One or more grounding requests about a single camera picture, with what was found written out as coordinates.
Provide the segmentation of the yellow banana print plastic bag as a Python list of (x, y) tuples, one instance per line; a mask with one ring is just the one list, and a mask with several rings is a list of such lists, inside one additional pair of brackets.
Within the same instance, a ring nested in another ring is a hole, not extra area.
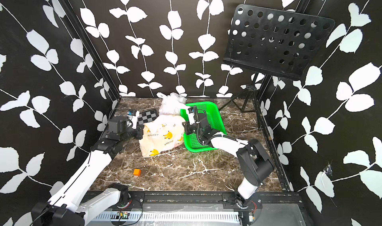
[(184, 143), (184, 118), (180, 115), (160, 115), (145, 123), (143, 138), (139, 140), (143, 157), (158, 155)]

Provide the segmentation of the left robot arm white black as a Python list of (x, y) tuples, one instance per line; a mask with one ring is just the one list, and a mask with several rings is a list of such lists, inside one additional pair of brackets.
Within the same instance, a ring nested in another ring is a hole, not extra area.
[(99, 174), (123, 150), (126, 141), (143, 136), (138, 116), (115, 116), (69, 181), (46, 203), (37, 203), (32, 211), (33, 226), (86, 226), (111, 206), (126, 209), (132, 202), (128, 187), (114, 183), (99, 195), (83, 198)]

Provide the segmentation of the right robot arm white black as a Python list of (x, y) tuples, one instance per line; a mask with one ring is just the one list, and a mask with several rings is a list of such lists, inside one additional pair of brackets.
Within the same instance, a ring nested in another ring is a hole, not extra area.
[(206, 114), (199, 113), (196, 106), (186, 109), (186, 113), (185, 134), (195, 134), (202, 146), (223, 150), (238, 159), (244, 178), (235, 192), (236, 204), (241, 208), (254, 204), (255, 193), (275, 169), (263, 145), (256, 139), (240, 140), (212, 128)]

